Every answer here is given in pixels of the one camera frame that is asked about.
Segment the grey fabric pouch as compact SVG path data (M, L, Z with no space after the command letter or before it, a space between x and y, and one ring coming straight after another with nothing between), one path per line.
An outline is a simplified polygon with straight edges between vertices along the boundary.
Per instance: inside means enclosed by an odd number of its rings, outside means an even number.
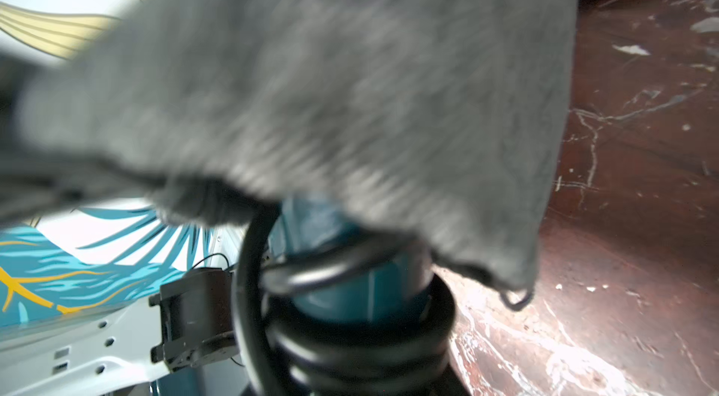
M146 0L20 92L36 150L330 199L533 289L577 0Z

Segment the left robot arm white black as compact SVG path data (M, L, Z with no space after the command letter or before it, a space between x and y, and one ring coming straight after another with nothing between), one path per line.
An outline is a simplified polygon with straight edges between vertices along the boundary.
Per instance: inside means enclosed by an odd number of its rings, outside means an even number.
M232 275L198 268L158 293L1 330L4 395L105 395L238 354Z

